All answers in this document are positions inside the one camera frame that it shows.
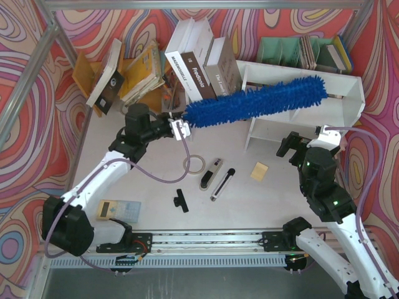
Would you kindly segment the brown Fredonia book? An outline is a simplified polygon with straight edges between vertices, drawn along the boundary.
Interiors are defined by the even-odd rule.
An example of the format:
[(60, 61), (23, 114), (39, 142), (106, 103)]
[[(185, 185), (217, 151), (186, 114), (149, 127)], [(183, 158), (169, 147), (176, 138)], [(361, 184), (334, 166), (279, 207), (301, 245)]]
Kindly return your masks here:
[(187, 66), (189, 74), (193, 78), (195, 86), (201, 95), (201, 99), (215, 99), (215, 92), (204, 70), (206, 54), (196, 54), (195, 52), (191, 51), (183, 53), (181, 57)]

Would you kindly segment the grey Lonely Ones book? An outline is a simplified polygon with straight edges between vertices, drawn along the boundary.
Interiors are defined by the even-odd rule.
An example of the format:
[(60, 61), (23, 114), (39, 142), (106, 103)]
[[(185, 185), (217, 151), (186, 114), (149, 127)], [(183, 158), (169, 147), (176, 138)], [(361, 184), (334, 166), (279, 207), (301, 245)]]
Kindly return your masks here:
[(243, 81), (228, 36), (214, 40), (204, 69), (217, 97), (241, 90)]

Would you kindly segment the green desk organizer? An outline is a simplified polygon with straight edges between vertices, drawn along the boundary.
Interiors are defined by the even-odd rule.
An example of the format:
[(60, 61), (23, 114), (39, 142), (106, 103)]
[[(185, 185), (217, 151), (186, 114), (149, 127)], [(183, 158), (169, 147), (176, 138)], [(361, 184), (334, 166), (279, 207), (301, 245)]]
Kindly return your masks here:
[(332, 39), (304, 35), (302, 37), (262, 37), (256, 62), (315, 70), (320, 51)]

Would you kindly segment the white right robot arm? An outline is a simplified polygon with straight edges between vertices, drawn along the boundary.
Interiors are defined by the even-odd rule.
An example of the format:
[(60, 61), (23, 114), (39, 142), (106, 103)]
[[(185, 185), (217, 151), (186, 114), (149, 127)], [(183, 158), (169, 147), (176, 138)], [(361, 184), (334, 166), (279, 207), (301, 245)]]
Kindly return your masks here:
[(310, 209), (333, 233), (343, 255), (338, 254), (303, 218), (282, 227), (285, 246), (309, 254), (340, 287), (346, 298), (398, 298), (398, 280), (390, 273), (368, 237), (356, 204), (335, 181), (335, 154), (340, 149), (342, 127), (324, 125), (313, 140), (297, 132), (282, 139), (277, 150), (299, 172), (299, 188)]

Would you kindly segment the white black marker pen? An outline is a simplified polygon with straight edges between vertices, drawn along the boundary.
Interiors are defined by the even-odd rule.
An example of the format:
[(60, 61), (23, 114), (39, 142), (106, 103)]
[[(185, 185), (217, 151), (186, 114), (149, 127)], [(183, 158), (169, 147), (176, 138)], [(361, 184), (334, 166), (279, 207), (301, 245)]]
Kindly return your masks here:
[(227, 186), (228, 182), (230, 182), (231, 178), (234, 176), (236, 170), (234, 168), (229, 168), (226, 174), (223, 176), (215, 190), (213, 191), (210, 199), (211, 201), (217, 200), (217, 198), (221, 195), (224, 188)]

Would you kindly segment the blue microfiber duster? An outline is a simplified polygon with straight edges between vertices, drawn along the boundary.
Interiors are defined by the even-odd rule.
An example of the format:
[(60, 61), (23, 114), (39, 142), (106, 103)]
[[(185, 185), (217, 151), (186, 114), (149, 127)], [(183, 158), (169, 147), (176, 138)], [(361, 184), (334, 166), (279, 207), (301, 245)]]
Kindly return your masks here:
[(183, 119), (192, 127), (234, 123), (249, 118), (310, 108), (328, 98), (325, 82), (319, 76), (295, 78), (248, 91), (238, 91), (217, 99), (204, 99), (190, 103)]

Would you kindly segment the metal rail with mounts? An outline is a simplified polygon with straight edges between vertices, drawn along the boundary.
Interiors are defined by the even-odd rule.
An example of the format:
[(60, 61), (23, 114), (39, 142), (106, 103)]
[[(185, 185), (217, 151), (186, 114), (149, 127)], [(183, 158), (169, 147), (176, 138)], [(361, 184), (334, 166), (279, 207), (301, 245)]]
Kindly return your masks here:
[(136, 230), (134, 239), (138, 242), (132, 249), (117, 250), (114, 245), (98, 245), (88, 249), (96, 254), (130, 254), (146, 250), (149, 254), (201, 253), (217, 254), (228, 252), (263, 251), (262, 234), (279, 232), (276, 229), (236, 230)]

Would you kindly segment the grey black stapler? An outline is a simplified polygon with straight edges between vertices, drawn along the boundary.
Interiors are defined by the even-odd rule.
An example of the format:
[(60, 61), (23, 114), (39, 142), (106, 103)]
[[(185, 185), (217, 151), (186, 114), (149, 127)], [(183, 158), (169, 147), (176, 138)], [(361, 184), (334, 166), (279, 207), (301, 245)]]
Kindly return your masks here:
[(221, 158), (217, 158), (212, 163), (212, 165), (209, 167), (209, 169), (205, 172), (205, 174), (201, 178), (199, 184), (199, 189), (201, 191), (206, 191), (210, 187), (211, 183), (213, 182), (215, 176), (217, 175), (222, 165), (223, 165), (223, 160)]

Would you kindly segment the white Mademoiselle book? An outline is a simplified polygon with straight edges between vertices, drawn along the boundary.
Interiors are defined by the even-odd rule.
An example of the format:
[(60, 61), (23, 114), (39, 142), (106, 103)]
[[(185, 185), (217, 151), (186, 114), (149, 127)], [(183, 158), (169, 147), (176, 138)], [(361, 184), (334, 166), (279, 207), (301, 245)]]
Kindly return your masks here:
[(207, 18), (179, 21), (166, 47), (165, 56), (192, 102), (216, 98), (204, 69), (214, 34)]

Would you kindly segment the blue and yellow book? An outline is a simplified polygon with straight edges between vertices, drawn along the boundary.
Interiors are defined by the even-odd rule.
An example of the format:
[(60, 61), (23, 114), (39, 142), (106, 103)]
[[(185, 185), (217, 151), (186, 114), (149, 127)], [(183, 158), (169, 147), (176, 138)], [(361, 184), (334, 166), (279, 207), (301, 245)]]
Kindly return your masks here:
[(335, 36), (330, 44), (326, 45), (335, 67), (343, 74), (351, 74), (353, 70), (353, 62), (347, 51), (344, 42), (340, 36)]

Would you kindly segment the stack of yellow books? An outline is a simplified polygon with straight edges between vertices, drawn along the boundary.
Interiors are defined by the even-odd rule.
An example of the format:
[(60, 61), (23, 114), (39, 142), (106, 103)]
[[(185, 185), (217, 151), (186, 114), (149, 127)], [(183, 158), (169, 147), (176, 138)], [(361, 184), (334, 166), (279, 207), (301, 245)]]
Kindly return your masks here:
[(139, 101), (148, 92), (164, 84), (158, 43), (153, 39), (123, 71), (125, 79), (120, 99), (125, 106)]

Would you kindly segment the cup of pencils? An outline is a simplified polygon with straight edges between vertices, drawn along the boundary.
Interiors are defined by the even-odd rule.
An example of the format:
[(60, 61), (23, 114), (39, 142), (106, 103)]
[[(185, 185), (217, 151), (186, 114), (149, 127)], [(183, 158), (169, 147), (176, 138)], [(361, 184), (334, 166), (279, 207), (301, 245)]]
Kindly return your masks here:
[(175, 72), (168, 70), (163, 79), (161, 111), (162, 112), (183, 112), (186, 106), (185, 90), (176, 76)]

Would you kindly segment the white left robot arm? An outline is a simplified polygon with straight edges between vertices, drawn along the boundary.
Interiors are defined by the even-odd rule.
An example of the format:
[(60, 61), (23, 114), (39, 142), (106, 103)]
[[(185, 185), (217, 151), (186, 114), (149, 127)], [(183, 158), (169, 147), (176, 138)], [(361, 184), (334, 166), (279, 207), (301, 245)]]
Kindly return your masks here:
[(156, 115), (146, 104), (129, 106), (124, 127), (118, 131), (99, 164), (70, 191), (59, 198), (51, 196), (45, 200), (42, 216), (45, 255), (52, 257), (50, 244), (60, 248), (63, 254), (76, 257), (92, 246), (100, 247), (101, 252), (133, 252), (135, 242), (131, 225), (116, 217), (107, 221), (96, 219), (100, 201), (131, 169), (154, 178), (137, 165), (149, 143), (160, 138), (184, 141), (190, 134), (190, 125), (181, 112)]

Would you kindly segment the black and white book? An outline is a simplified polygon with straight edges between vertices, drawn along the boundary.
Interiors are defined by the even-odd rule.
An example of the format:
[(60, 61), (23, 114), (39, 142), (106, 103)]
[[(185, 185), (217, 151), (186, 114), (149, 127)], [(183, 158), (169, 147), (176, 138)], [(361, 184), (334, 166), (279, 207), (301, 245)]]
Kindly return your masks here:
[(95, 72), (92, 90), (86, 102), (88, 106), (98, 108), (104, 115), (108, 113), (118, 97), (118, 92), (124, 82), (121, 71), (118, 71), (121, 48), (122, 42), (114, 39)]

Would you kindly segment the roll of masking tape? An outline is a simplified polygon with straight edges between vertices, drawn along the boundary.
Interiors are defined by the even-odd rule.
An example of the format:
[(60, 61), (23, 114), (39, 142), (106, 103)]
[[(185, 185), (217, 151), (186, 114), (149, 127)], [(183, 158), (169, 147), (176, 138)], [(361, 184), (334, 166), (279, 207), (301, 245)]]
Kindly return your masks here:
[(204, 171), (206, 162), (204, 158), (197, 154), (190, 155), (190, 158), (183, 160), (183, 168), (188, 174), (197, 175)]

